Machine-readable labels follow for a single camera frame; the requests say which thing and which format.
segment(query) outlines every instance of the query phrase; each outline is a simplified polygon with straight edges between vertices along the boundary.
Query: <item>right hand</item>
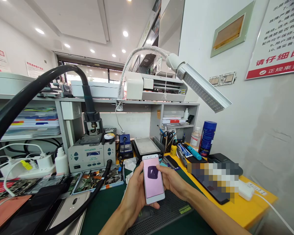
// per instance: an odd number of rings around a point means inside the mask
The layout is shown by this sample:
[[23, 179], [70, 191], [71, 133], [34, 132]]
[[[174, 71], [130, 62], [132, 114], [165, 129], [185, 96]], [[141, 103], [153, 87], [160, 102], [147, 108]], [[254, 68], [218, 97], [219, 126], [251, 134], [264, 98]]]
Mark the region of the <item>right hand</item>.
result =
[[186, 183], [175, 170], [160, 165], [157, 165], [156, 167], [162, 173], [165, 189], [170, 190], [178, 198], [186, 201], [190, 185]]

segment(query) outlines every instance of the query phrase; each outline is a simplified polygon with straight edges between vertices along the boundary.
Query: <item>hand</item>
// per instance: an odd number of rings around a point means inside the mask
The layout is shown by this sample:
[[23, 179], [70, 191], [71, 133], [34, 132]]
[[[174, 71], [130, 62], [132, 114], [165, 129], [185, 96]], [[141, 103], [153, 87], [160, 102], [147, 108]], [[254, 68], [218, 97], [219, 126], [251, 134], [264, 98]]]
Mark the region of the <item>hand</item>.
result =
[[[141, 173], [143, 167], [144, 163], [141, 162], [135, 169], [133, 176], [128, 183], [124, 198], [118, 208], [122, 212], [122, 216], [126, 216], [127, 228], [134, 224], [141, 209], [146, 205], [144, 176]], [[154, 202], [149, 206], [152, 206], [155, 209], [160, 208], [157, 202]]]
[[170, 190], [178, 198], [186, 201], [187, 194], [191, 186], [186, 183], [175, 170], [160, 165], [157, 165], [156, 167], [162, 173], [163, 185], [165, 189]]

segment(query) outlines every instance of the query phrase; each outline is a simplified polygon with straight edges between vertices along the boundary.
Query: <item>yellow desk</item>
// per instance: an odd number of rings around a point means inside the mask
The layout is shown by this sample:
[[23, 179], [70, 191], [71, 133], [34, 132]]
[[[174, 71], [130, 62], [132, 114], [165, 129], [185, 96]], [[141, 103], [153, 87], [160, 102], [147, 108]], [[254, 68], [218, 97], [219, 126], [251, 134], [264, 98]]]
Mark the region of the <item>yellow desk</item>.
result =
[[[224, 205], [220, 205], [210, 193], [195, 179], [195, 177], [187, 172], [186, 167], [182, 164], [181, 160], [177, 156], [170, 155], [180, 166], [180, 168], [187, 174], [187, 176], [195, 183], [195, 185], [205, 194], [205, 196], [212, 201], [216, 206], [223, 210], [228, 216], [235, 220], [246, 230], [249, 230], [256, 222], [258, 222], [266, 210], [270, 207], [263, 199], [258, 196], [253, 196], [251, 201], [246, 201], [242, 197], [238, 196], [235, 198], [235, 203], [227, 202]], [[245, 176], [240, 176], [240, 180], [243, 182], [252, 182]], [[264, 188], [257, 185], [259, 188], [267, 192], [267, 195], [263, 196], [268, 202], [273, 204], [278, 198], [272, 193], [268, 192]]]

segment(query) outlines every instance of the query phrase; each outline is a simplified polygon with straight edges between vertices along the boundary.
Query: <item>left hand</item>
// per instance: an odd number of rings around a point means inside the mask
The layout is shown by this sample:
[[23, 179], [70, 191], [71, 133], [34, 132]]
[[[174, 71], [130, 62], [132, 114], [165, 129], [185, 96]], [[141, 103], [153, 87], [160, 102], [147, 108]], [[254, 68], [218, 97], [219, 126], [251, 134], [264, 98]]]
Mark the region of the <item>left hand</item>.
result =
[[[144, 176], [143, 173], [141, 173], [143, 167], [144, 163], [141, 162], [135, 169], [133, 176], [128, 183], [124, 198], [118, 207], [118, 210], [122, 212], [122, 215], [126, 216], [127, 228], [134, 224], [139, 212], [146, 205]], [[155, 209], [160, 208], [157, 202], [154, 202], [149, 206], [152, 206]]]

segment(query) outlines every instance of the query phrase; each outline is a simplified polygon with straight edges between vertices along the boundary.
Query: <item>blue spray can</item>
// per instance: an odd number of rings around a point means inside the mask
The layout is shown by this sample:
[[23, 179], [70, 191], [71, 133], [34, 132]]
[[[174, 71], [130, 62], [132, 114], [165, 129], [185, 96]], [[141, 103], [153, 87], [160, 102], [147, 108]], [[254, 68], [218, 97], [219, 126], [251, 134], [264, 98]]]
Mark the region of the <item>blue spray can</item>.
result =
[[203, 127], [203, 132], [202, 132], [202, 138], [200, 140], [200, 145], [199, 145], [199, 154], [202, 157], [208, 157], [211, 146], [212, 146], [212, 141], [213, 137], [215, 136], [216, 133], [216, 128], [217, 128], [217, 123], [212, 122], [212, 121], [205, 121], [204, 127]]

